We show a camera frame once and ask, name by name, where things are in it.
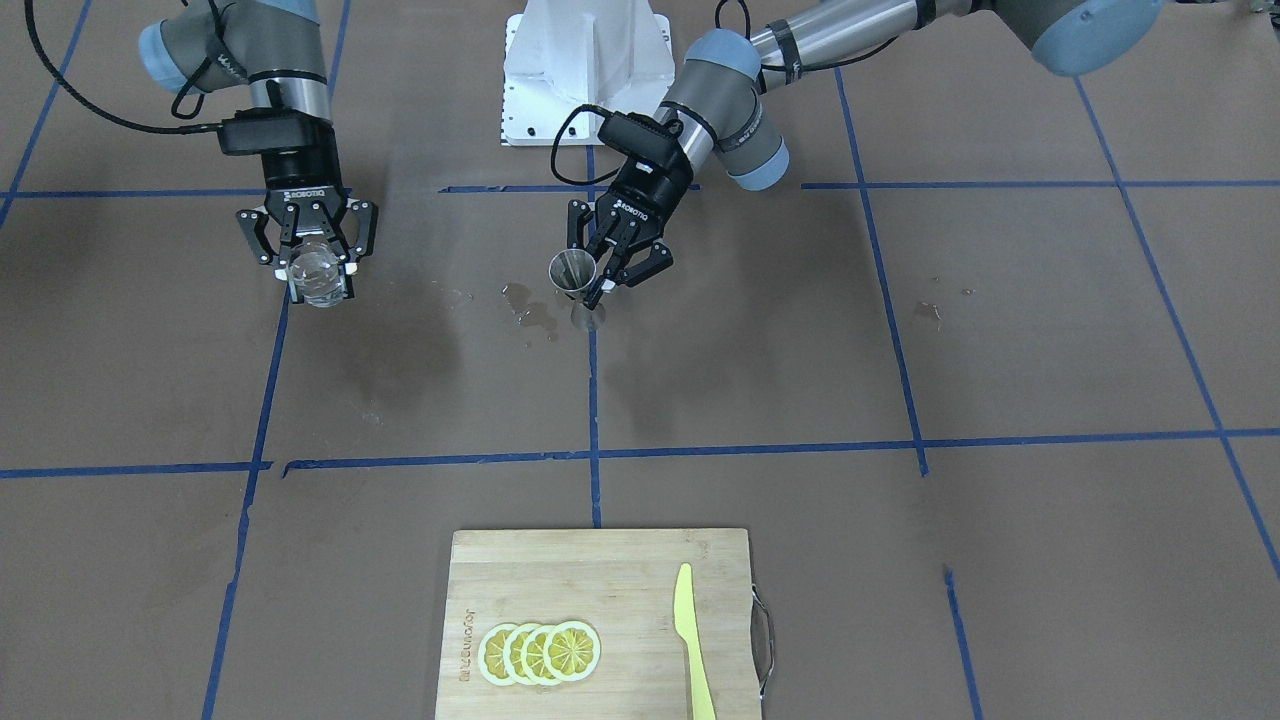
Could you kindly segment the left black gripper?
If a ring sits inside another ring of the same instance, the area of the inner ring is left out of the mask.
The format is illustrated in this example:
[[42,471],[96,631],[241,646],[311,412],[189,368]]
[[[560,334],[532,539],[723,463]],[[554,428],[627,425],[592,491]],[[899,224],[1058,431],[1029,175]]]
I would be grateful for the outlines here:
[[[585,290],[585,309],[594,310],[614,286],[635,287],[673,265],[672,252],[660,240],[692,178],[692,164],[682,150],[658,161],[630,154],[600,177],[608,184],[600,195],[600,211],[580,200],[570,202],[566,273],[599,275]],[[636,245],[648,249],[640,260],[632,260],[631,246],[617,249],[631,224],[639,228],[641,241],[652,241]]]

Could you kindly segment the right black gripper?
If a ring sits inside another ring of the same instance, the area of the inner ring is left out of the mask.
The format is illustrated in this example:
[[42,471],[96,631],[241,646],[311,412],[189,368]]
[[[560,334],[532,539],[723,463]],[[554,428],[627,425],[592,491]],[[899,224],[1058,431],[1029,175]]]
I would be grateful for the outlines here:
[[[241,209],[237,223],[259,265],[270,266],[285,283],[289,301],[300,301],[291,279],[291,260],[298,246],[297,236],[339,236],[339,279],[344,299],[355,297],[355,274],[360,263],[375,250],[380,210],[375,202],[348,199],[340,176],[340,160],[334,145],[276,150],[262,154],[262,173],[268,197],[265,205]],[[356,233],[343,237],[340,222],[353,217]],[[280,227],[275,245],[266,229],[274,220]]]

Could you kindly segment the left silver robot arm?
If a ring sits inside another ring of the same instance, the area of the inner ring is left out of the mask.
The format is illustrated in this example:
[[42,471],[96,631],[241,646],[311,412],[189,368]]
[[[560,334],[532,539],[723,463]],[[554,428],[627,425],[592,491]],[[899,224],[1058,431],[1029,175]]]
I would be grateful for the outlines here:
[[572,201],[566,246],[548,275],[593,310],[607,293],[672,266],[666,225],[707,159],[744,190],[786,173],[790,152],[767,115],[764,94],[806,76],[872,59],[904,35],[947,15],[996,15],[1055,76],[1078,77],[1115,61],[1155,26],[1160,1],[822,1],[754,35],[714,28],[689,47],[675,82],[650,113],[584,104],[599,140],[622,156],[595,202]]

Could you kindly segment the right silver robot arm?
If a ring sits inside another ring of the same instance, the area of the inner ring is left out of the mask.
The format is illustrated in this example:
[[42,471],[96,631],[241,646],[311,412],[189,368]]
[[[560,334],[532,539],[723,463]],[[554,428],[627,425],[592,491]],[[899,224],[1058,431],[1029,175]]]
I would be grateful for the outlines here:
[[218,128],[227,156],[261,161],[265,199],[237,220],[289,301],[332,307],[355,293],[378,206],[340,176],[320,18],[312,1],[192,1],[140,33],[152,79],[183,99],[244,86],[251,105]]

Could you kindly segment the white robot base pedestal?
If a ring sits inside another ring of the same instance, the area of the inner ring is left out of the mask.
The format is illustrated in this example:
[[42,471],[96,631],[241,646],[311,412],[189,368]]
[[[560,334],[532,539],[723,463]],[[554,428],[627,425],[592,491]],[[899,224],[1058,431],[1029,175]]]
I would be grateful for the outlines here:
[[654,111],[675,82],[671,24],[648,1],[530,1],[506,22],[500,142],[549,146],[584,104]]

